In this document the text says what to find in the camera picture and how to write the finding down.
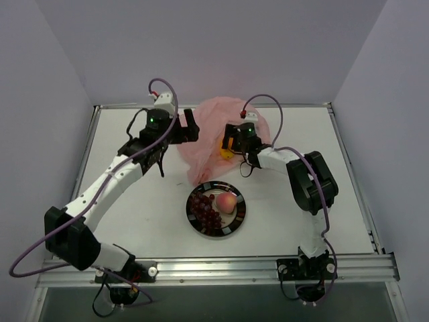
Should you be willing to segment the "fake peach pink yellow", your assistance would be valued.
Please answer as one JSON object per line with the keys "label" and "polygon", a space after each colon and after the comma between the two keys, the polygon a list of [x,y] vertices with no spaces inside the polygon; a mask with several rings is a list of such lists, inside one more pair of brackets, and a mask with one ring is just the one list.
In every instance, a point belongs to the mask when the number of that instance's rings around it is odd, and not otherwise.
{"label": "fake peach pink yellow", "polygon": [[233,193],[221,193],[215,198],[217,209],[226,214],[231,214],[237,204],[237,198]]}

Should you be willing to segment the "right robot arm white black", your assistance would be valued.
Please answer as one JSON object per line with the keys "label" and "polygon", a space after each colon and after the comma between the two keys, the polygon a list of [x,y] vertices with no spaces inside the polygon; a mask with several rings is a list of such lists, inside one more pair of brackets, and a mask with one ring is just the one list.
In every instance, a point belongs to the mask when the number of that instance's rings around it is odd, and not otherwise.
{"label": "right robot arm white black", "polygon": [[304,256],[297,261],[298,269],[304,276],[314,276],[322,268],[319,256],[328,252],[328,213],[339,193],[322,154],[301,154],[294,148],[264,144],[250,122],[226,124],[221,148],[241,155],[252,170],[273,170],[289,178],[293,198],[304,214],[304,237],[299,246]]}

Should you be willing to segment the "pink plastic bag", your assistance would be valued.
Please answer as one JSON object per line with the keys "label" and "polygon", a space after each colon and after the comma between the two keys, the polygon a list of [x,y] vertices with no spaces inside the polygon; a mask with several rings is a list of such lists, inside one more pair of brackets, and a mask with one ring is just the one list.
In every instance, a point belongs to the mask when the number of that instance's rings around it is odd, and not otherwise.
{"label": "pink plastic bag", "polygon": [[221,144],[226,124],[243,122],[240,112],[244,104],[237,98],[215,97],[194,109],[194,120],[200,129],[198,140],[177,146],[180,157],[189,165],[187,177],[190,184],[197,186],[213,180],[239,165],[240,157],[237,155],[229,159],[221,156]]}

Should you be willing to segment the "red fake grape bunch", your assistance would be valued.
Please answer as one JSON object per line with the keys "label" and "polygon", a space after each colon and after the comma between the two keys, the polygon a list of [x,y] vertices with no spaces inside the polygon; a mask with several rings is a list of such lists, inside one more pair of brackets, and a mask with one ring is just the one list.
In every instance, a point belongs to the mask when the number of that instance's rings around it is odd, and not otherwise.
{"label": "red fake grape bunch", "polygon": [[214,231],[222,227],[223,220],[215,206],[214,194],[205,195],[197,192],[188,198],[188,206],[199,228]]}

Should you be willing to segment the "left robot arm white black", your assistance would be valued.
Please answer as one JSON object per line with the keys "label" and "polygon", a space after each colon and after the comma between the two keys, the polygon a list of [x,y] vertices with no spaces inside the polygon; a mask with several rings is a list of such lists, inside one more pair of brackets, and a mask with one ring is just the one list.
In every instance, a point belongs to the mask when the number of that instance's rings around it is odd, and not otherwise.
{"label": "left robot arm white black", "polygon": [[145,127],[119,148],[112,163],[79,197],[64,208],[51,207],[44,215],[45,246],[78,270],[109,269],[120,281],[135,273],[134,255],[118,246],[99,242],[94,232],[105,213],[154,165],[161,166],[168,146],[198,140],[191,109],[185,125],[164,109],[147,111]]}

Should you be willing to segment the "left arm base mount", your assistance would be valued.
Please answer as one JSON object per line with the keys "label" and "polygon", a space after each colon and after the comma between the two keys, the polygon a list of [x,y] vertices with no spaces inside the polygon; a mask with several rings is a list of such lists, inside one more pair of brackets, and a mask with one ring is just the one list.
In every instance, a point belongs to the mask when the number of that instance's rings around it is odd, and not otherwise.
{"label": "left arm base mount", "polygon": [[101,250],[92,264],[99,271],[109,271],[108,283],[124,283],[123,280],[137,283],[154,283],[158,274],[155,261],[139,262],[135,255],[116,244],[102,243]]}

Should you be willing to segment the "orange fake fruit slice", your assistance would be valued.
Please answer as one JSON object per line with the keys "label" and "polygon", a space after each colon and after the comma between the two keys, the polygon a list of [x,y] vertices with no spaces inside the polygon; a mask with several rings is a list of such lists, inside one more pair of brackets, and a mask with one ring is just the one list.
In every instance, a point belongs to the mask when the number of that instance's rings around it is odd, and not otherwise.
{"label": "orange fake fruit slice", "polygon": [[235,153],[232,149],[233,138],[228,138],[227,144],[224,144],[224,139],[225,138],[223,138],[220,142],[220,155],[224,160],[230,160],[235,156]]}

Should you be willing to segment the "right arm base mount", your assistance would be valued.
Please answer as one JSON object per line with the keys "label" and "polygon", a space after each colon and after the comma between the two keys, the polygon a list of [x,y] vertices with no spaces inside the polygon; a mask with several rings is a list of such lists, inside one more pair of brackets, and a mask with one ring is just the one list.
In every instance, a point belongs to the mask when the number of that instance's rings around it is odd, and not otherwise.
{"label": "right arm base mount", "polygon": [[330,280],[337,277],[334,260],[323,254],[308,258],[304,254],[276,260],[278,277],[286,281]]}

